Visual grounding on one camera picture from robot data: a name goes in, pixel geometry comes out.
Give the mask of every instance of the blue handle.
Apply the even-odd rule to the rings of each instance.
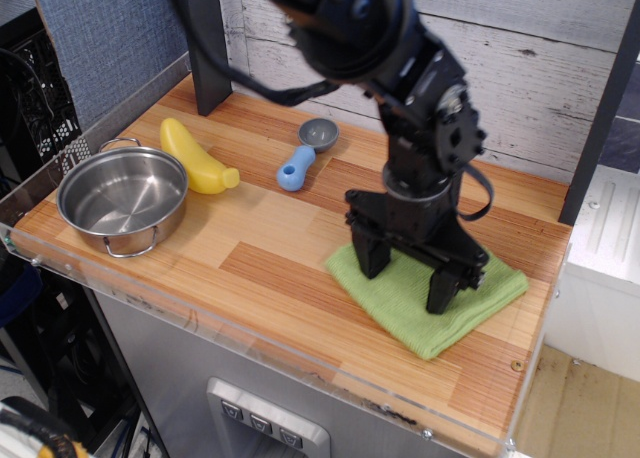
[[[304,185],[307,170],[316,161],[316,152],[310,146],[299,146],[293,156],[278,170],[278,184],[286,191],[298,191]]]

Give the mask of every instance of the black post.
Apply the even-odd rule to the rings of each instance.
[[[564,207],[559,218],[561,223],[573,225],[578,218],[580,207],[587,194],[591,178],[595,173],[611,124],[622,101],[627,83],[629,83],[639,52],[640,0],[636,0],[629,16],[627,28],[622,36],[618,54],[613,62],[609,80],[602,94],[602,100],[593,119],[591,131],[565,197]]]
[[[202,40],[210,50],[214,50],[221,59],[226,61],[227,45],[220,0],[181,0],[181,2],[188,19],[197,28]],[[231,81],[209,64],[189,34],[187,34],[187,43],[198,113],[207,116],[231,94]]]

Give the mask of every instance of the control button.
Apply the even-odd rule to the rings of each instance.
[[[222,411],[224,411],[225,415],[230,416],[234,420],[242,421],[242,410],[236,405],[222,400]]]
[[[250,417],[251,426],[253,426],[256,430],[261,431],[262,433],[265,433],[267,435],[273,433],[271,423],[269,423],[267,420],[265,420],[264,418],[260,418],[259,416],[256,416],[254,414],[251,414]]]
[[[282,437],[282,441],[284,441],[287,445],[298,448],[299,450],[302,449],[302,438],[300,438],[295,433],[292,433],[289,430],[285,430],[284,428],[280,428],[280,436]]]

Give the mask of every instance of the whitewashed wooden wall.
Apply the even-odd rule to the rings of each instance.
[[[634,0],[415,0],[466,67],[489,133],[480,159],[569,182]],[[233,65],[274,88],[320,79],[267,0],[221,0]],[[342,87],[300,108],[382,130],[375,103]]]

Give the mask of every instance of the yellow object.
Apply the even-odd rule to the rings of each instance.
[[[208,154],[175,118],[166,118],[160,125],[160,144],[163,151],[182,163],[189,177],[189,188],[195,192],[222,193],[240,183],[238,170],[227,168]]]
[[[80,443],[76,443],[74,441],[73,449],[75,450],[76,456],[78,458],[89,458],[87,450],[85,450]],[[53,451],[51,451],[51,448],[49,448],[48,446],[43,446],[42,448],[40,448],[37,458],[54,458],[54,456],[55,455],[53,454]]]

